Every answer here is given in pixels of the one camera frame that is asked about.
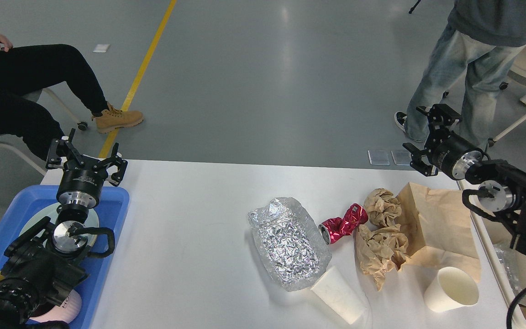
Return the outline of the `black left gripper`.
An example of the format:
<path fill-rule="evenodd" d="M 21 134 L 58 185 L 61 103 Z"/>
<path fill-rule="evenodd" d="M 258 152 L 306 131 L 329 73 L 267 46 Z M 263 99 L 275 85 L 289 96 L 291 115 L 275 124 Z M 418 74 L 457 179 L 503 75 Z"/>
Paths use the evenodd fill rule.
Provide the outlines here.
<path fill-rule="evenodd" d="M 78 204 L 92 209 L 100 203 L 104 182 L 119 186 L 125 177 L 128 161 L 118 152 L 119 143 L 115 143 L 110 157 L 99 160 L 94 170 L 84 169 L 84 156 L 73 146 L 76 129 L 68 136 L 53 139 L 48 151 L 46 169 L 63 169 L 63 176 L 56 199 L 60 204 Z"/>

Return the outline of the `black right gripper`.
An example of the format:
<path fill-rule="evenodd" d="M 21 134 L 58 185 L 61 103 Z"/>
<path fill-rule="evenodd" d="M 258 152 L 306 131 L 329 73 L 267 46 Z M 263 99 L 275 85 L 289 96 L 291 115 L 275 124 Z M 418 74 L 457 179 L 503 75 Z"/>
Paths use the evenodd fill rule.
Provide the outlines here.
<path fill-rule="evenodd" d="M 403 143 L 403 148 L 411 156 L 410 166 L 426 177 L 436 176 L 440 170 L 453 180 L 465 179 L 466 172 L 482 160 L 484 152 L 454 132 L 462 120 L 461 114 L 447 104 L 418 106 L 417 111 L 428 121 L 429 151 L 419 150 L 412 143 Z M 422 160 L 426 154 L 431 164 Z"/>

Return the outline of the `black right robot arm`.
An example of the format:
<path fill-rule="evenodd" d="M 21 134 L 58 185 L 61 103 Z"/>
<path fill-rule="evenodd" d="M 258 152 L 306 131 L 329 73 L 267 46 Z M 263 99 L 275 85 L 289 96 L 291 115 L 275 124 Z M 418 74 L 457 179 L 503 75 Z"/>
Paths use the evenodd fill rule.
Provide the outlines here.
<path fill-rule="evenodd" d="M 453 180 L 478 185 L 463 190 L 462 201 L 474 213 L 501 223 L 512 235 L 510 247 L 526 255 L 526 173 L 505 160 L 491 159 L 482 149 L 453 132 L 461 115 L 445 104 L 417 108 L 428 120 L 423 150 L 411 143 L 411 167 L 425 176 L 442 171 Z"/>

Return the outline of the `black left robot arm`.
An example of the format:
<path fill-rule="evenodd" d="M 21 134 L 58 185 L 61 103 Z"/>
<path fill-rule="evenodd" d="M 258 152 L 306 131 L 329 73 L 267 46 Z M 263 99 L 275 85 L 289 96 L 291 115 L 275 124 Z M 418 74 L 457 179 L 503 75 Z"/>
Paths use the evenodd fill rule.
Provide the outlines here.
<path fill-rule="evenodd" d="M 81 263 L 106 258 L 115 250 L 113 229 L 86 220 L 100 204 L 104 182 L 119 186 L 128 162 L 119 154 L 118 143 L 102 160 L 80 154 L 72 143 L 74 133 L 53 139 L 47 156 L 47 169 L 63 170 L 56 219 L 42 217 L 4 251 L 0 329 L 25 329 L 40 306 L 60 306 L 89 277 Z"/>

